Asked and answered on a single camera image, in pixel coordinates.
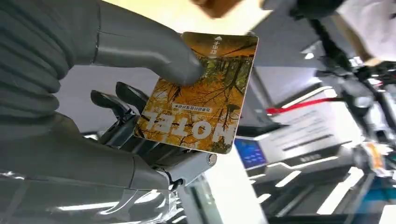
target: yellow leaves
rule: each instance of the yellow leaves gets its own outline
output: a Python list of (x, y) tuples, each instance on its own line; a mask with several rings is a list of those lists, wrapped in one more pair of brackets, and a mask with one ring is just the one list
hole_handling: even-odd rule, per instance
[[(193, 86), (180, 87), (159, 79), (143, 115), (137, 123), (137, 135), (145, 138), (215, 153), (231, 148), (236, 132), (255, 46), (244, 48), (254, 40), (235, 37), (219, 52), (227, 56), (210, 59), (205, 53), (197, 57), (206, 71)], [(195, 52), (210, 52), (212, 40), (187, 42)]]

